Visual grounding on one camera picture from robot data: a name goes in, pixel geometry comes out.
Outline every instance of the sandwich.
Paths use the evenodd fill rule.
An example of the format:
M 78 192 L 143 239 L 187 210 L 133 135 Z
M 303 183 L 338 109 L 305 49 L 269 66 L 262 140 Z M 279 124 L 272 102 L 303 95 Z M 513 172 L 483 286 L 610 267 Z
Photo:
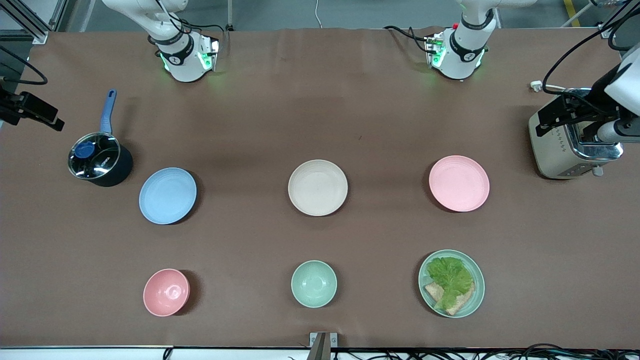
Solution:
M 471 299 L 476 284 L 462 260 L 437 258 L 427 265 L 433 282 L 424 289 L 436 301 L 435 308 L 455 315 Z

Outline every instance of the floor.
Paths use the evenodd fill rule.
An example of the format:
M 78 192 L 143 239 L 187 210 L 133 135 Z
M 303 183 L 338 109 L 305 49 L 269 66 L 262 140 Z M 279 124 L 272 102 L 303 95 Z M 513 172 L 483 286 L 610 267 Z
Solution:
M 503 28 L 555 28 L 580 10 L 589 0 L 538 0 L 528 8 L 501 9 Z M 284 28 L 316 28 L 314 0 L 235 0 L 233 26 L 236 31 L 265 31 Z M 453 0 L 319 0 L 318 17 L 325 28 L 371 28 L 386 25 L 400 28 L 431 25 L 450 26 L 460 20 L 460 8 Z M 594 26 L 611 16 L 609 8 L 590 8 L 579 19 L 580 26 Z M 227 0 L 190 0 L 179 15 L 192 24 L 227 24 Z M 62 31 L 142 31 L 132 20 L 115 12 L 102 0 L 70 0 Z M 619 44 L 640 41 L 640 16 L 625 24 Z M 28 41 L 0 41 L 20 57 L 27 58 Z M 0 53 L 0 76 L 14 77 L 24 66 Z M 13 84 L 3 85 L 11 90 Z

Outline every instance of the green bowl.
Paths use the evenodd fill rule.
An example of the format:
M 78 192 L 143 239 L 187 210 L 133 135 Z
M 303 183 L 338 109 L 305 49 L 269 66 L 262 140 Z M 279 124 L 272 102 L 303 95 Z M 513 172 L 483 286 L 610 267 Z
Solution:
M 469 272 L 471 273 L 471 277 L 473 277 L 474 282 L 476 283 L 476 290 L 471 295 L 471 299 L 469 299 L 469 301 L 467 301 L 467 303 L 453 316 L 447 314 L 444 309 L 436 309 L 436 300 L 434 300 L 431 295 L 429 295 L 429 293 L 424 289 L 425 286 L 433 282 L 433 279 L 427 272 L 427 265 L 431 262 L 431 260 L 434 260 L 436 258 L 460 259 L 465 268 L 469 270 Z M 427 305 L 431 309 L 433 309 L 433 311 L 448 318 L 463 318 L 465 316 L 471 315 L 480 307 L 480 304 L 484 299 L 484 277 L 482 275 L 482 271 L 480 271 L 480 268 L 478 267 L 478 264 L 476 264 L 476 262 L 466 254 L 455 250 L 436 251 L 424 260 L 422 266 L 420 266 L 420 272 L 418 273 L 418 288 L 420 288 L 420 294 L 422 295 L 424 302 L 426 302 Z
M 338 290 L 338 278 L 333 269 L 320 260 L 302 263 L 291 277 L 291 292 L 296 300 L 311 308 L 323 307 Z

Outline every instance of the wire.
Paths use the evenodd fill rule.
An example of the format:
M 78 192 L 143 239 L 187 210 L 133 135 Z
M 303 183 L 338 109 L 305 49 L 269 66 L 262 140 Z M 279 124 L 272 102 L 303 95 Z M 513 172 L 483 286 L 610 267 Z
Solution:
M 21 76 L 21 75 L 22 75 L 22 73 L 21 73 L 21 72 L 19 72 L 18 70 L 15 70 L 13 67 L 11 67 L 11 66 L 9 66 L 9 65 L 7 65 L 7 64 L 5 64 L 5 63 L 3 63 L 3 62 L 0 62 L 0 65 L 2 65 L 2 66 L 4 66 L 4 67 L 6 67 L 7 69 L 9 69 L 9 70 L 11 70 L 11 71 L 13 71 L 14 73 L 18 74 L 19 76 Z
M 175 17 L 171 16 L 171 14 L 169 13 L 169 11 L 167 11 L 167 9 L 164 7 L 164 4 L 162 3 L 162 1 L 160 0 L 156 0 L 156 3 L 162 8 L 162 10 L 164 11 L 164 14 L 169 17 L 169 22 L 171 22 L 171 24 L 173 25 L 173 27 L 178 30 L 181 34 L 188 34 L 191 32 L 191 28 L 189 27 L 188 31 L 184 31 L 183 27 L 184 27 L 184 23 L 182 21 L 180 21 L 180 19 L 176 19 Z M 178 25 L 175 24 L 175 22 L 173 22 L 172 19 L 176 19 L 178 21 L 180 21 L 180 27 L 178 28 Z
M 40 76 L 42 78 L 41 81 L 31 81 L 31 80 L 21 80 L 21 79 L 6 79 L 4 78 L 5 81 L 10 82 L 10 83 L 20 83 L 20 84 L 27 84 L 27 85 L 44 85 L 46 83 L 49 82 L 49 80 L 47 79 L 46 76 L 44 76 L 44 74 L 42 74 L 38 69 L 36 69 L 32 64 L 30 64 L 28 61 L 23 60 L 20 56 L 17 56 L 16 54 L 14 54 L 13 52 L 11 52 L 9 49 L 7 49 L 6 47 L 0 45 L 0 50 L 6 52 L 7 54 L 11 55 L 12 57 L 14 57 L 16 60 L 20 61 L 21 63 L 23 63 L 24 65 L 26 65 L 27 67 L 29 67 L 31 70 L 33 70 L 36 74 L 38 74 L 38 76 Z
M 362 359 L 361 357 L 359 357 L 359 356 L 356 356 L 356 355 L 352 354 L 351 352 L 348 352 L 348 351 L 347 351 L 347 354 L 349 354 L 349 355 L 351 355 L 351 356 L 355 357 L 355 358 L 356 358 L 356 359 L 358 359 L 358 360 L 364 360 L 364 359 Z
M 616 21 L 610 23 L 609 25 L 602 27 L 598 31 L 594 32 L 593 34 L 589 35 L 588 37 L 586 37 L 585 39 L 580 41 L 578 44 L 575 44 L 571 49 L 569 49 L 569 51 L 564 53 L 560 57 L 560 59 L 558 59 L 558 61 L 556 61 L 556 63 L 551 67 L 551 69 L 549 69 L 549 71 L 547 72 L 547 75 L 545 75 L 545 78 L 542 80 L 542 91 L 546 92 L 547 94 L 552 94 L 552 95 L 562 95 L 562 96 L 565 96 L 565 97 L 566 96 L 574 97 L 574 98 L 578 99 L 580 102 L 582 102 L 583 104 L 585 104 L 585 105 L 589 106 L 590 108 L 594 109 L 597 113 L 599 113 L 601 115 L 605 115 L 605 116 L 613 115 L 613 113 L 604 111 L 604 110 L 600 109 L 599 107 L 595 106 L 594 104 L 591 104 L 587 99 L 585 99 L 581 95 L 574 94 L 574 93 L 568 93 L 568 92 L 564 92 L 564 91 L 558 91 L 558 90 L 549 90 L 548 86 L 547 86 L 547 81 L 549 80 L 549 77 L 551 76 L 553 71 L 555 71 L 557 69 L 557 67 L 564 61 L 564 59 L 566 59 L 569 55 L 571 55 L 572 52 L 574 52 L 577 48 L 579 48 L 580 46 L 584 45 L 586 42 L 588 42 L 592 38 L 597 37 L 599 34 L 603 33 L 604 31 L 607 31 L 609 28 L 619 27 L 628 18 L 630 18 L 632 16 L 635 16 L 638 13 L 640 13 L 640 12 L 637 11 L 637 10 L 634 11 L 634 9 L 631 9 L 631 10 L 629 10 L 629 12 L 622 19 L 616 20 Z
M 415 41 L 415 45 L 418 47 L 418 49 L 424 51 L 427 54 L 435 54 L 436 52 L 434 50 L 427 50 L 426 48 L 420 46 L 420 43 L 418 42 L 418 39 L 415 37 L 415 33 L 413 33 L 413 29 L 411 26 L 409 26 L 409 32 L 411 33 L 411 37 L 413 38 L 413 41 Z
M 318 17 L 318 3 L 320 2 L 320 0 L 316 0 L 316 20 L 318 20 L 318 25 L 320 25 L 320 28 L 322 29 L 322 21 L 320 21 L 320 18 Z
M 609 20 L 607 20 L 607 22 L 605 22 L 604 24 L 602 24 L 602 27 L 604 28 L 605 26 L 609 25 L 610 22 L 613 21 L 613 19 L 615 19 L 618 15 L 620 15 L 620 13 L 627 7 L 627 5 L 629 5 L 631 3 L 631 0 L 627 0 L 627 2 L 621 6 L 618 11 L 613 14 L 612 17 L 609 18 Z
M 404 35 L 404 36 L 406 36 L 408 38 L 412 38 L 414 40 L 416 39 L 415 35 L 411 35 L 411 34 L 407 33 L 405 30 L 402 30 L 401 28 L 398 28 L 397 26 L 389 25 L 389 26 L 385 26 L 383 29 L 385 29 L 385 30 L 396 30 L 397 32 L 399 32 L 400 34 L 402 34 L 402 35 Z
M 193 29 L 200 29 L 202 30 L 203 28 L 218 28 L 220 29 L 220 31 L 222 31 L 223 33 L 225 32 L 224 28 L 222 28 L 222 26 L 217 25 L 217 24 L 211 24 L 211 25 L 194 25 L 189 23 L 187 20 L 184 19 L 180 19 L 183 20 L 186 24 L 189 24 Z
M 367 360 L 376 360 L 376 359 L 404 360 L 402 357 L 399 357 L 397 355 L 391 355 L 389 353 L 387 353 L 386 355 L 379 355 L 379 356 L 370 357 Z
M 406 36 L 408 38 L 412 38 L 413 41 L 415 42 L 415 45 L 417 45 L 417 47 L 420 50 L 424 51 L 425 53 L 428 53 L 428 54 L 435 54 L 436 53 L 435 51 L 427 50 L 427 49 L 425 49 L 424 47 L 422 47 L 420 45 L 420 43 L 418 41 L 422 41 L 423 42 L 424 41 L 424 37 L 423 38 L 416 37 L 415 33 L 413 32 L 413 28 L 411 26 L 409 26 L 409 33 L 407 33 L 406 31 L 402 30 L 401 28 L 398 28 L 397 26 L 393 26 L 393 25 L 385 26 L 383 29 L 385 29 L 385 30 L 396 30 L 400 34 L 402 34 L 402 35 L 404 35 L 404 36 Z
M 163 355 L 162 355 L 162 360 L 167 360 L 167 359 L 169 359 L 169 357 L 171 356 L 171 353 L 172 353 L 172 352 L 173 352 L 173 348 L 170 348 L 170 347 L 166 348 L 166 349 L 164 350 Z
M 609 44 L 609 47 L 611 49 L 617 50 L 617 51 L 629 51 L 631 50 L 631 48 L 633 46 L 617 46 L 616 44 L 613 43 L 613 39 L 615 38 L 615 34 L 616 31 L 618 29 L 620 29 L 620 27 L 630 18 L 634 17 L 637 15 L 637 13 L 634 13 L 634 10 L 640 5 L 640 2 L 638 2 L 636 5 L 634 5 L 633 8 L 631 8 L 631 10 L 629 10 L 627 12 L 627 14 L 625 16 L 622 17 L 622 19 L 617 21 L 617 24 L 613 26 L 613 28 L 611 29 L 611 32 L 609 33 L 609 39 L 607 41 L 607 43 Z

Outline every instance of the white cable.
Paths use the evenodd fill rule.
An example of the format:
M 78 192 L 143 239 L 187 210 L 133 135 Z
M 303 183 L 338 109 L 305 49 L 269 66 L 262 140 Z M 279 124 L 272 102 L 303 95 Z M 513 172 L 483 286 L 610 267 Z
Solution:
M 531 81 L 531 83 L 529 84 L 529 87 L 531 87 L 535 92 L 540 92 L 540 90 L 542 90 L 542 81 L 540 80 Z M 547 88 L 566 90 L 566 88 L 563 88 L 561 86 L 556 86 L 556 85 L 547 85 Z
M 320 21 L 320 18 L 318 17 L 318 3 L 320 2 L 320 0 L 316 0 L 316 20 L 318 20 L 318 25 L 320 25 L 320 28 L 322 29 L 322 21 Z

